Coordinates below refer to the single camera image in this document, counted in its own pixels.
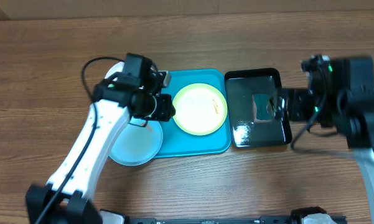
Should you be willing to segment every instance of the wooden table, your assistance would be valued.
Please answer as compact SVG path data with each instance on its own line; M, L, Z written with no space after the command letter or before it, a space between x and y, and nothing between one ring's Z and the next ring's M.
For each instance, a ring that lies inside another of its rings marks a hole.
M126 52L166 70L274 67L283 86L304 87L299 60L312 54L374 57L374 11L0 22L0 223L28 222L26 190L44 185L76 140L89 105L83 64ZM91 66L91 85L112 64ZM347 148L342 137L305 135L301 145ZM354 161L290 150L231 147L135 168L108 159L95 195L97 208L132 217L257 217L318 205L370 223Z

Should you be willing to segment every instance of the black container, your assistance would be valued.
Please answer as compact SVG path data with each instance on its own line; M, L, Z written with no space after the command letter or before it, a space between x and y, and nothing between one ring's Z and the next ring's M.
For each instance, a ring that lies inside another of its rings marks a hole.
M291 142L288 117L271 119L268 106L269 96L282 87L275 68L231 71L224 79L235 147L280 146Z

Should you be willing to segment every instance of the round plate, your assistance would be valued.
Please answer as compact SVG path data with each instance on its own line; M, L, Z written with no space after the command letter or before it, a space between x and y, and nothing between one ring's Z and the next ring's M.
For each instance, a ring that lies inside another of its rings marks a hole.
M132 118L130 123L143 125L145 121ZM128 124L113 144L110 158L126 166L138 166L150 161L163 142L162 127L150 121L145 128Z
M215 132L227 117L227 102L222 93L211 85L187 85L173 100L174 121L183 131L193 135Z

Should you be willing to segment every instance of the blue tray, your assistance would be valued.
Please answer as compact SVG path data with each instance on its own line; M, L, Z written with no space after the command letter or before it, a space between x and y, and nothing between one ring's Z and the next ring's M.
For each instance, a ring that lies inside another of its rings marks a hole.
M174 96L185 86L194 83L205 83L220 90L225 99L224 76L216 69L184 70L170 72L170 85L162 90ZM227 114L223 125L214 133L205 136L194 136L181 130L173 119L161 122L163 143L155 158L175 156L196 156L225 152L231 145L230 119Z

